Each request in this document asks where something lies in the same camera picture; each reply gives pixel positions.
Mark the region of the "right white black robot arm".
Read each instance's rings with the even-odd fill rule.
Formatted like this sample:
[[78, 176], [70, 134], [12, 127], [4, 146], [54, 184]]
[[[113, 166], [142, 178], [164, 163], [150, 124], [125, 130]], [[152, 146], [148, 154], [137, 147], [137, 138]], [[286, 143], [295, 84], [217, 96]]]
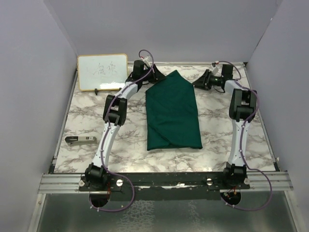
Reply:
[[233, 70], [236, 70], [237, 67], [230, 62], [225, 61], [223, 63], [221, 75], [218, 76], [219, 64], [219, 61], [212, 63], [193, 82], [193, 86], [202, 90], [220, 87], [221, 93], [228, 92], [231, 94], [229, 117], [232, 120], [233, 134], [230, 155], [223, 171], [222, 184], [227, 189], [233, 189], [235, 186], [244, 183], [247, 178], [246, 144], [249, 126], [257, 111], [257, 94], [254, 90], [244, 87], [239, 82], [240, 73], [239, 78], [233, 78]]

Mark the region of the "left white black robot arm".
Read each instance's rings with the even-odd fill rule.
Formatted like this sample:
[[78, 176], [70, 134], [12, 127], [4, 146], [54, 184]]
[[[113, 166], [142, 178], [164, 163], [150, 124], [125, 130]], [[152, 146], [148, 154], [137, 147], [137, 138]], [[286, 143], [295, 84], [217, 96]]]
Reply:
[[108, 170], [109, 156], [115, 137], [126, 121], [128, 100], [138, 93], [144, 82], [156, 83], [165, 78], [155, 64], [136, 60], [124, 87], [115, 95], [107, 96], [103, 111], [104, 130], [97, 152], [85, 170], [82, 180], [85, 187], [100, 191], [107, 186], [109, 177], [112, 175]]

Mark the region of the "green surgical drape cloth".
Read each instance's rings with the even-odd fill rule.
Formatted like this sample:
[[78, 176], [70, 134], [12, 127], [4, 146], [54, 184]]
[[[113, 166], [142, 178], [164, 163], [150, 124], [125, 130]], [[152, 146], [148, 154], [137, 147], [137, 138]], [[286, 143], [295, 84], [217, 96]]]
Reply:
[[193, 85], [177, 70], [145, 92], [147, 150], [202, 149]]

